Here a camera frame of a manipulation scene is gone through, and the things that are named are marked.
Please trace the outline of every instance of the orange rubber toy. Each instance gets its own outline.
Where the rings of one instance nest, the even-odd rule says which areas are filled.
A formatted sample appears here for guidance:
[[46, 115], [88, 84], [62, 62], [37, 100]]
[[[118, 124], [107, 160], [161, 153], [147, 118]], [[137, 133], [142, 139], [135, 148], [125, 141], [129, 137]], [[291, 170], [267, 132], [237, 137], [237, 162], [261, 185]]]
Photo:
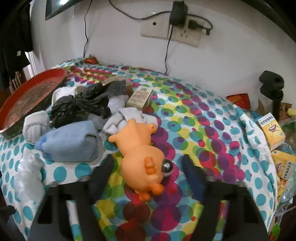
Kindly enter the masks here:
[[160, 195], [164, 191], [161, 181], [173, 171], [173, 164], [165, 159], [161, 150], [150, 146], [151, 134], [156, 132], [152, 123], [136, 123], [135, 119], [128, 120], [128, 124], [118, 134], [108, 138], [115, 142], [124, 156], [121, 164], [121, 174], [131, 188], [139, 194], [141, 201], [149, 201], [151, 196]]

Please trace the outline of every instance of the white wall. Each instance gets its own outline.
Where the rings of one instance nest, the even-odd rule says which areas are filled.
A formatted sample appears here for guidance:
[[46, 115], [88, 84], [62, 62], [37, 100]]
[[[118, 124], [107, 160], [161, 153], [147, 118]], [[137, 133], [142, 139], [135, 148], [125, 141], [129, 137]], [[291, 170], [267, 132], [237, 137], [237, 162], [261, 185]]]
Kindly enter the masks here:
[[[34, 2], [31, 20], [37, 70], [83, 55], [83, 18], [89, 2], [83, 0], [46, 22], [46, 0]], [[113, 2], [137, 17], [172, 7], [169, 0]], [[285, 80], [284, 101], [296, 106], [296, 43], [277, 25], [240, 0], [185, 2], [189, 12], [209, 19], [214, 29], [210, 36], [202, 36], [198, 48], [171, 42], [168, 65], [172, 76], [223, 96], [247, 92], [256, 109], [258, 97], [262, 98], [258, 78], [270, 70]], [[167, 40], [141, 37], [141, 23], [117, 12], [107, 0], [94, 0], [86, 20], [87, 54], [103, 62], [164, 72]]]

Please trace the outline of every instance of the colorful bedsheet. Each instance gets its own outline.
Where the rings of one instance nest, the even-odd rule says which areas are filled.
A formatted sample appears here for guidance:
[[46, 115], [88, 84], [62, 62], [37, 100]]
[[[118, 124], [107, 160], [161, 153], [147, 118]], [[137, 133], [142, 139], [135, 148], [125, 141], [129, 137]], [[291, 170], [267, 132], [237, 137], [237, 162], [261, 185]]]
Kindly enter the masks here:
[[[195, 165], [206, 174], [227, 183], [243, 181], [268, 226], [275, 211], [276, 172], [265, 137], [258, 126], [237, 106], [200, 86], [185, 84], [180, 79], [123, 65], [90, 65], [82, 59], [65, 61], [57, 67], [68, 70], [67, 86], [91, 85], [112, 75], [126, 75], [134, 88], [153, 86], [151, 106], [147, 113], [155, 115], [158, 130], [152, 135], [154, 146], [174, 162], [172, 175], [164, 180], [165, 191], [150, 202], [139, 201], [122, 180], [122, 155], [117, 147], [100, 133], [106, 151], [113, 153], [116, 165], [102, 200], [93, 210], [107, 240], [189, 240], [200, 214], [200, 205], [192, 196], [181, 167], [181, 156], [190, 155]], [[38, 204], [21, 202], [14, 190], [14, 178], [22, 155], [35, 153], [44, 161], [41, 169], [45, 189], [52, 181], [74, 182], [89, 175], [101, 159], [90, 163], [59, 163], [44, 159], [22, 134], [4, 139], [0, 136], [1, 189], [7, 204], [16, 208], [14, 220], [25, 237]], [[75, 203], [68, 202], [70, 223], [75, 240], [82, 240]], [[221, 211], [215, 240], [221, 240], [227, 205]]]

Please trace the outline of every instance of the electrical outlet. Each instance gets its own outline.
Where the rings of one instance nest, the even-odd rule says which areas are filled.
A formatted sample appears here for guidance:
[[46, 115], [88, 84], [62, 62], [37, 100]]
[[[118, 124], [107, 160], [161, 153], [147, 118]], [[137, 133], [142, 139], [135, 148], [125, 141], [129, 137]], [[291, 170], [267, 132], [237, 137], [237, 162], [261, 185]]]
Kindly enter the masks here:
[[141, 36], [167, 39], [169, 14], [160, 14], [141, 23]]
[[191, 45], [194, 47], [198, 47], [198, 43], [199, 43], [200, 37], [202, 35], [202, 29], [201, 28], [197, 28], [195, 30], [189, 29], [188, 22], [190, 19], [196, 20], [197, 23], [202, 26], [204, 25], [204, 22], [205, 22], [204, 20], [202, 20], [200, 18], [187, 16], [186, 21], [185, 21], [185, 25], [183, 28], [179, 28], [179, 27], [174, 26], [171, 40], [177, 41], [180, 43], [184, 43], [184, 44], [188, 44], [188, 45]]

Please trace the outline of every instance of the red tray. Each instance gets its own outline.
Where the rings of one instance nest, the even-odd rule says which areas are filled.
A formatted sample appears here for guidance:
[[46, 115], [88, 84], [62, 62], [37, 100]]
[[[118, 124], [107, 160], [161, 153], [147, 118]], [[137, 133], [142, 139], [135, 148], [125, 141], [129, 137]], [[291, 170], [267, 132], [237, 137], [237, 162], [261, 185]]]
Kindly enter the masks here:
[[46, 109], [53, 92], [63, 86], [65, 68], [44, 71], [21, 85], [0, 110], [0, 134], [6, 139], [22, 132], [25, 117]]

